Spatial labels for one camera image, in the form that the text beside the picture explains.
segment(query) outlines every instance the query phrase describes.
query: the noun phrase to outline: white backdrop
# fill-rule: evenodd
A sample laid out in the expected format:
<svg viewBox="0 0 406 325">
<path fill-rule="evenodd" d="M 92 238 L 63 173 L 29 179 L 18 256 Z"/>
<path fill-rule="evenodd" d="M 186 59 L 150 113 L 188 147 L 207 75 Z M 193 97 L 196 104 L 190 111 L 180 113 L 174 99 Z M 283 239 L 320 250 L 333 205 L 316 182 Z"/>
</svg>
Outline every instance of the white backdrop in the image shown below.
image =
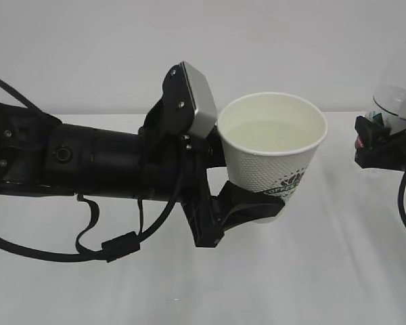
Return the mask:
<svg viewBox="0 0 406 325">
<path fill-rule="evenodd" d="M 274 90 L 363 110 L 403 42 L 406 0 L 0 0 L 0 77 L 53 113 L 145 111 L 181 60 L 220 108 Z"/>
</svg>

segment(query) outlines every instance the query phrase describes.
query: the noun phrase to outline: water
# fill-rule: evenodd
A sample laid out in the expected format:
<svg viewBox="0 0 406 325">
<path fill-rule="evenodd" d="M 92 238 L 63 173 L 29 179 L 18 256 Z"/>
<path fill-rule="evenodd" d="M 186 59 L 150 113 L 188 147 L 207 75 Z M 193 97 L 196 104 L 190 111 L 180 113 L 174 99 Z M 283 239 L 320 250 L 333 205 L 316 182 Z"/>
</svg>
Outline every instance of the water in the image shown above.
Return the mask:
<svg viewBox="0 0 406 325">
<path fill-rule="evenodd" d="M 279 152 L 310 145 L 309 132 L 281 121 L 252 121 L 226 134 L 230 141 L 247 149 Z"/>
</svg>

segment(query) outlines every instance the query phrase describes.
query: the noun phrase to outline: black cable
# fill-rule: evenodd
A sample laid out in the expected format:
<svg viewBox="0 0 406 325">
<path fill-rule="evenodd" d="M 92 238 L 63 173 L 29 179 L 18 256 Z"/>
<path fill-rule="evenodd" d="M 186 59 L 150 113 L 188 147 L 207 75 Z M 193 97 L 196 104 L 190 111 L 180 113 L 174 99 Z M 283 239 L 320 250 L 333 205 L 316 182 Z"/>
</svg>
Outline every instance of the black cable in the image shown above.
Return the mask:
<svg viewBox="0 0 406 325">
<path fill-rule="evenodd" d="M 138 198 L 137 206 L 138 206 L 139 218 L 140 218 L 140 229 L 138 231 L 138 236 L 140 236 L 143 233 L 143 227 L 144 227 L 144 211 L 143 211 L 143 199 L 142 198 Z"/>
<path fill-rule="evenodd" d="M 401 178 L 399 187 L 399 195 L 397 196 L 397 205 L 399 207 L 399 213 L 403 225 L 406 227 L 406 211 L 405 211 L 405 190 L 406 190 L 406 171 Z"/>
<path fill-rule="evenodd" d="M 80 254 L 87 254 L 87 255 L 90 255 L 93 259 L 104 260 L 105 258 L 102 258 L 102 253 L 103 253 L 102 251 L 92 251 L 91 249 L 88 249 L 88 248 L 84 247 L 80 243 L 81 237 L 83 237 L 83 235 L 86 232 L 88 232 L 90 229 L 95 227 L 95 225 L 99 221 L 99 214 L 100 214 L 99 206 L 97 205 L 97 203 L 95 201 L 86 199 L 82 194 L 77 194 L 76 199 L 79 202 L 86 202 L 89 205 L 89 207 L 90 207 L 90 221 L 89 221 L 89 224 L 87 225 L 87 227 L 85 229 L 83 229 L 78 234 L 78 236 L 76 237 L 76 239 L 75 239 L 75 248 L 77 249 L 77 251 Z"/>
<path fill-rule="evenodd" d="M 25 105 L 29 110 L 36 112 L 38 114 L 44 115 L 44 112 L 34 105 L 30 100 L 25 98 L 18 90 L 13 88 L 11 85 L 8 85 L 0 79 L 0 88 L 10 94 L 13 98 L 18 100 L 21 104 Z"/>
<path fill-rule="evenodd" d="M 166 221 L 167 217 L 170 215 L 171 211 L 175 207 L 177 200 L 179 199 L 180 191 L 183 184 L 183 178 L 185 177 L 185 145 L 181 140 L 179 140 L 178 145 L 179 150 L 179 166 L 177 168 L 178 175 L 177 181 L 175 185 L 175 189 L 173 190 L 173 194 L 171 195 L 170 199 L 168 200 L 164 210 L 161 212 L 160 216 L 153 222 L 153 224 L 146 229 L 142 234 L 139 235 L 139 241 L 143 242 L 144 240 L 148 239 L 151 235 L 154 234 L 156 230 Z"/>
<path fill-rule="evenodd" d="M 7 240 L 4 240 L 2 238 L 0 238 L 0 249 L 9 253 L 29 257 L 31 259 L 40 259 L 42 261 L 50 261 L 50 262 L 76 263 L 93 260 L 90 256 L 87 255 L 61 254 L 40 251 L 38 249 L 28 248 L 14 244 L 13 242 L 8 242 Z"/>
</svg>

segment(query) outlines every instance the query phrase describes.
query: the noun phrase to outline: cable connector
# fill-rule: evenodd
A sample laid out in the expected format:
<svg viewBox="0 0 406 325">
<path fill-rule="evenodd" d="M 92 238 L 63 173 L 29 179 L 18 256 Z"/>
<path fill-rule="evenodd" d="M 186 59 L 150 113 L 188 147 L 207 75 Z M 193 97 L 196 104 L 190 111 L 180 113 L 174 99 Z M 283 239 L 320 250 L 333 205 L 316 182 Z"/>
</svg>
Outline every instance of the cable connector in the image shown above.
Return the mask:
<svg viewBox="0 0 406 325">
<path fill-rule="evenodd" d="M 106 262 L 109 263 L 139 251 L 140 241 L 135 232 L 129 232 L 128 234 L 107 240 L 101 246 L 103 253 L 107 256 Z"/>
</svg>

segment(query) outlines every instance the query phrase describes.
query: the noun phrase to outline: paper cup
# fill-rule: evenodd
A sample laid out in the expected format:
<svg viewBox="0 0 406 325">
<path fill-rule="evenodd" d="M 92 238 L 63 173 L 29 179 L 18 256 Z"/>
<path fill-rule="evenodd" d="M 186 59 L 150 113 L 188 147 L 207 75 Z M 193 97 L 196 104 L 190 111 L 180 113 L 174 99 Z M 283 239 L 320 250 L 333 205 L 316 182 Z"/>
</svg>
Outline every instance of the paper cup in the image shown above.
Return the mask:
<svg viewBox="0 0 406 325">
<path fill-rule="evenodd" d="M 287 202 L 328 126 L 312 103 L 285 93 L 255 93 L 221 111 L 218 130 L 229 180 Z"/>
</svg>

